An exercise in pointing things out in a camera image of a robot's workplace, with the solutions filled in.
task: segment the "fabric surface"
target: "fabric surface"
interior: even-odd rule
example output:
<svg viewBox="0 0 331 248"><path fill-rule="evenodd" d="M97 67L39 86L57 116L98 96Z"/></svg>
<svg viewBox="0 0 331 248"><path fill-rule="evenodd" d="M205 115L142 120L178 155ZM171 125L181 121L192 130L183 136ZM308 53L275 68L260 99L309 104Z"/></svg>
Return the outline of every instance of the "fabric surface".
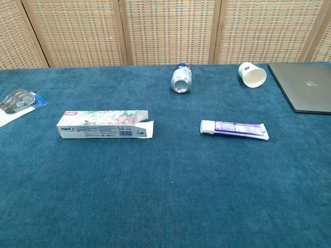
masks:
<svg viewBox="0 0 331 248"><path fill-rule="evenodd" d="M0 128L1 247L331 247L331 116L292 111L267 65L0 71L49 104ZM149 110L151 139L62 139L64 111ZM264 123L268 141L200 134Z"/></svg>

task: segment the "open toothpaste box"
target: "open toothpaste box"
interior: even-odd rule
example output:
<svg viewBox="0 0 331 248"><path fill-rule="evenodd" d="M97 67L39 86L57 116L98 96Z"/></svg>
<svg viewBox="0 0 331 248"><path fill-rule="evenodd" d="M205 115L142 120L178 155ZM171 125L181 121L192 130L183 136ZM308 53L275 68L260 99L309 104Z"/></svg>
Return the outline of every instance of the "open toothpaste box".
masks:
<svg viewBox="0 0 331 248"><path fill-rule="evenodd" d="M147 110L66 111L57 130L62 138L152 138Z"/></svg>

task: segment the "woven panel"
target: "woven panel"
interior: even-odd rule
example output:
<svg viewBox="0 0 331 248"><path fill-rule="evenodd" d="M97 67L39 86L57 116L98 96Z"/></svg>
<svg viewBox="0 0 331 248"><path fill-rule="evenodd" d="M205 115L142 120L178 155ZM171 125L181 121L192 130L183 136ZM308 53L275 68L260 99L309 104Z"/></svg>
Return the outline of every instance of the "woven panel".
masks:
<svg viewBox="0 0 331 248"><path fill-rule="evenodd" d="M52 66L122 64L112 1L27 2Z"/></svg>
<svg viewBox="0 0 331 248"><path fill-rule="evenodd" d="M312 60L331 62L331 22L325 30Z"/></svg>
<svg viewBox="0 0 331 248"><path fill-rule="evenodd" d="M125 2L134 65L208 62L215 1Z"/></svg>
<svg viewBox="0 0 331 248"><path fill-rule="evenodd" d="M218 62L297 61L322 3L228 0Z"/></svg>
<svg viewBox="0 0 331 248"><path fill-rule="evenodd" d="M0 5L0 69L43 67L15 1L1 0Z"/></svg>

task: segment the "white paper cup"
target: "white paper cup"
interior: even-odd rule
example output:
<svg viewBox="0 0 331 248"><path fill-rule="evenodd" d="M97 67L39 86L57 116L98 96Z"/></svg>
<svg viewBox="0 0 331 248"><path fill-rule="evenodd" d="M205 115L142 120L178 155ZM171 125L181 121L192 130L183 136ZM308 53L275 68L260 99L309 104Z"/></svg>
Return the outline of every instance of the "white paper cup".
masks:
<svg viewBox="0 0 331 248"><path fill-rule="evenodd" d="M238 69L240 77L243 79L244 84L250 88L261 86L267 79L267 73L262 68L253 65L250 62L244 62Z"/></svg>

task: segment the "toothpaste cap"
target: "toothpaste cap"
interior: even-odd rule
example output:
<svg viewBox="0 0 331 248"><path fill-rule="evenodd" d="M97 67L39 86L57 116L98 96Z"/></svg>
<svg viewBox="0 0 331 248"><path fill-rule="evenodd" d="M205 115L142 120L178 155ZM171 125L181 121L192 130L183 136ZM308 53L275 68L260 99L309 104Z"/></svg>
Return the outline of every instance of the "toothpaste cap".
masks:
<svg viewBox="0 0 331 248"><path fill-rule="evenodd" d="M202 120L200 124L200 133L214 134L215 122L211 120Z"/></svg>

